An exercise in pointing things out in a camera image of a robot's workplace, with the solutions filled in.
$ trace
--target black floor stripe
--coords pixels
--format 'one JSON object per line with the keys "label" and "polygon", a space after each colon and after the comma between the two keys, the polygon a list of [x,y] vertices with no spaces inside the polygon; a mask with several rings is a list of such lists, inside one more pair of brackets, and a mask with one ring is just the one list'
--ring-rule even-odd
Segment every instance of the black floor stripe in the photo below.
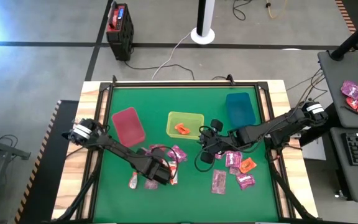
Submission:
{"label": "black floor stripe", "polygon": [[107,5],[104,10],[104,14],[103,14],[103,18],[102,18],[102,23],[100,24],[98,37],[96,38],[95,47],[93,49],[91,60],[89,61],[88,69],[86,71],[85,81],[92,80],[94,67],[96,66],[96,60],[98,59],[98,55],[99,55],[99,50],[100,50],[99,46],[102,44],[104,31],[106,30],[106,26],[107,26],[107,20],[109,19],[108,16],[109,16],[110,8],[111,8],[111,3],[112,3],[112,0],[107,1]]}
{"label": "black floor stripe", "polygon": [[[177,43],[133,43],[135,48],[174,48]],[[110,47],[108,43],[91,42],[0,42],[0,47]],[[262,49],[262,50],[335,50],[337,45],[276,45],[276,44],[180,44],[182,49]]]}
{"label": "black floor stripe", "polygon": [[94,47],[92,42],[21,42],[0,41],[0,46],[6,47]]}
{"label": "black floor stripe", "polygon": [[85,75],[85,81],[91,81],[93,76],[94,67],[96,66],[96,61],[98,59],[100,47],[95,47],[92,52],[91,60],[89,61],[88,69]]}

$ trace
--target orange object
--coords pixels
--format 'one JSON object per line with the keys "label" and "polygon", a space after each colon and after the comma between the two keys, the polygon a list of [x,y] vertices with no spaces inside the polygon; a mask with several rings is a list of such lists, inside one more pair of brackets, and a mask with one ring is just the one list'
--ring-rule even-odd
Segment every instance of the orange object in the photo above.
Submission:
{"label": "orange object", "polygon": [[186,128],[183,123],[177,124],[175,125],[175,129],[180,133],[180,134],[189,134],[190,133],[190,129]]}
{"label": "orange object", "polygon": [[245,174],[247,173],[248,171],[252,170],[253,168],[256,167],[256,163],[250,158],[248,159],[245,159],[241,162],[241,165],[240,165],[240,171]]}

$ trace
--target red battery box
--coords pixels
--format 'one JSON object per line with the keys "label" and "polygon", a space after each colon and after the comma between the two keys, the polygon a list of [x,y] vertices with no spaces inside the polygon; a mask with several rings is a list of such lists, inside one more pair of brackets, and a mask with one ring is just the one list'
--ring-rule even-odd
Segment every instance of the red battery box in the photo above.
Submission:
{"label": "red battery box", "polygon": [[116,60],[131,59],[134,25],[127,4],[111,4],[106,37]]}

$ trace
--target white pole base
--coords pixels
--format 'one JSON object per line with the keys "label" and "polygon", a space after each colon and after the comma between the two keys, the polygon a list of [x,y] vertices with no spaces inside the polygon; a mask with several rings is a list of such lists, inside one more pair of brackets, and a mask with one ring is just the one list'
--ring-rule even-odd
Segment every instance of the white pole base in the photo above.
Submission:
{"label": "white pole base", "polygon": [[215,32],[210,29],[209,32],[208,32],[208,35],[205,36],[205,37],[202,37],[200,35],[197,34],[197,28],[194,28],[192,31],[191,31],[191,39],[196,42],[197,44],[209,44],[211,43],[214,39],[215,39]]}

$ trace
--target orange packet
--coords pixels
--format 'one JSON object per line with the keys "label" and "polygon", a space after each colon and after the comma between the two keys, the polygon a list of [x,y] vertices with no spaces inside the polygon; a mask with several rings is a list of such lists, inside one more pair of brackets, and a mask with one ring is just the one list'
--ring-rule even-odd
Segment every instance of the orange packet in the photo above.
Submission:
{"label": "orange packet", "polygon": [[245,174],[256,167],[256,163],[250,158],[244,159],[240,165],[240,171]]}

